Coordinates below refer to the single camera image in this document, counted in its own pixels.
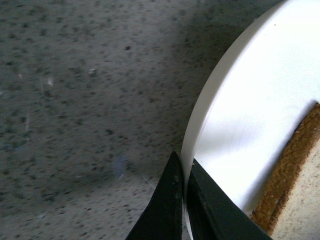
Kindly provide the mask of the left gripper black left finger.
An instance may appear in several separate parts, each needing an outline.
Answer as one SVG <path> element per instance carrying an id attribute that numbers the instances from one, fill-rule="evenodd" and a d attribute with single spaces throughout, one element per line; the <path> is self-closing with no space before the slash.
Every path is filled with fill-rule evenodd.
<path id="1" fill-rule="evenodd" d="M 182 238 L 184 178 L 176 152 L 170 154 L 145 210 L 127 240 L 180 240 Z"/>

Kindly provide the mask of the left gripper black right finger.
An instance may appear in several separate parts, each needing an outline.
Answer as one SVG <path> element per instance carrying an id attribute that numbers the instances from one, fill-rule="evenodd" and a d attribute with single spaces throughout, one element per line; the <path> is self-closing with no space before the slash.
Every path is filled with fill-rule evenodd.
<path id="1" fill-rule="evenodd" d="M 270 240 L 194 160 L 188 181 L 187 213 L 194 240 Z"/>

